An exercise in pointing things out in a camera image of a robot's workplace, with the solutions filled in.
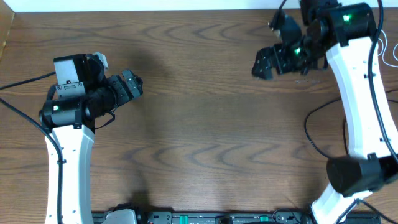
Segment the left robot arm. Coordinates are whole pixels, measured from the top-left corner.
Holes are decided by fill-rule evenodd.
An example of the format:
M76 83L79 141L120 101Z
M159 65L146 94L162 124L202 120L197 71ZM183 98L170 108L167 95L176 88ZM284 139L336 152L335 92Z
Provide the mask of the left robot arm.
M96 118L143 94L143 81L131 70L106 77L100 52L53 60L57 83L39 112L49 157L46 223L92 223L90 159Z

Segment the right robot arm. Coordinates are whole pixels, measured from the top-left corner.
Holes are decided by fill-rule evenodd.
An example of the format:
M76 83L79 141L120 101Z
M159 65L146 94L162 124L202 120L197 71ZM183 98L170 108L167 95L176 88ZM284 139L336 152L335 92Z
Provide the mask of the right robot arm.
M301 221L342 223L357 204L397 180L397 128L377 58L383 19L364 2L301 1L300 10L306 31L282 8L276 10L269 28L280 42L257 52L252 75L264 80L306 75L320 59L333 70L345 111L347 153L328 158L329 183Z

